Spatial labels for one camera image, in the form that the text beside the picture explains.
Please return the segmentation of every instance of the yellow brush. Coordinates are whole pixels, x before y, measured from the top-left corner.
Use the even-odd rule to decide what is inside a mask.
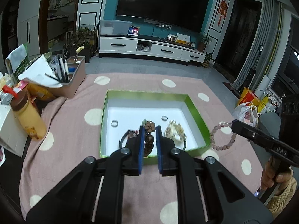
[[[77,54],[76,54],[75,59],[74,59],[74,62],[75,62],[75,63],[77,62],[79,52],[80,52],[81,50],[83,50],[83,49],[84,49],[84,46],[81,46],[81,47],[79,47],[79,48],[76,50]]]

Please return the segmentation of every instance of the potted plant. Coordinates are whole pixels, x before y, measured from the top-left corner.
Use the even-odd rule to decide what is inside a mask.
[[[212,55],[213,53],[206,52],[206,57],[204,58],[204,62],[201,64],[201,66],[207,68],[210,65],[210,60],[215,62],[215,60],[212,58]]]
[[[205,32],[201,32],[199,35],[199,42],[198,42],[197,50],[200,52],[203,52],[206,45],[210,44],[211,41],[212,41],[212,38],[209,35],[207,35]]]
[[[88,27],[79,28],[71,38],[71,54],[70,56],[75,56],[77,48],[84,46],[84,49],[79,53],[79,56],[85,56],[85,63],[89,63],[89,58],[91,56],[90,37],[95,36],[95,31],[88,29]]]

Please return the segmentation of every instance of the flower pot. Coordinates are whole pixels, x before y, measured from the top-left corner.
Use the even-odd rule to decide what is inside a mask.
[[[85,56],[85,63],[89,63],[89,58],[90,58],[90,50],[91,50],[91,45],[83,45],[84,49],[79,52],[79,56]],[[80,46],[73,46],[70,52],[70,56],[76,56],[76,50]]]
[[[210,65],[210,62],[208,62],[207,60],[205,60],[201,66],[204,67],[204,68],[207,68],[208,66]]]
[[[200,51],[200,52],[204,52],[205,46],[206,46],[205,43],[199,42],[197,50]]]

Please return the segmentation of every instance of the metal bolt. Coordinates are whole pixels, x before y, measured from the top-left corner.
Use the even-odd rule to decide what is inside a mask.
[[[127,148],[127,147],[123,147],[123,148],[121,149],[121,153],[122,153],[122,154],[128,154],[129,152],[130,152],[130,149]]]
[[[180,149],[178,149],[178,148],[173,148],[173,149],[171,149],[171,153],[177,155],[177,154],[180,153]]]
[[[85,158],[85,162],[90,164],[93,163],[95,161],[95,158],[92,156],[88,156],[87,158]]]
[[[207,158],[206,158],[206,161],[208,162],[208,163],[210,163],[210,164],[213,164],[213,163],[215,163],[215,158],[213,158],[212,156],[208,156]]]

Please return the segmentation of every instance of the person's hand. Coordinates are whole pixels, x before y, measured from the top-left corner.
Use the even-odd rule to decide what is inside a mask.
[[[263,170],[262,178],[261,178],[261,189],[266,190],[267,188],[271,188],[274,185],[274,176],[275,171],[271,167],[272,157],[270,158],[269,162],[266,163],[265,170]],[[288,184],[291,181],[291,178],[293,176],[293,170],[290,168],[288,171],[284,173],[279,173],[276,176],[275,181],[277,183],[281,183],[281,185],[278,188],[278,191],[275,193],[275,195],[280,195],[285,190],[285,188],[288,186]]]

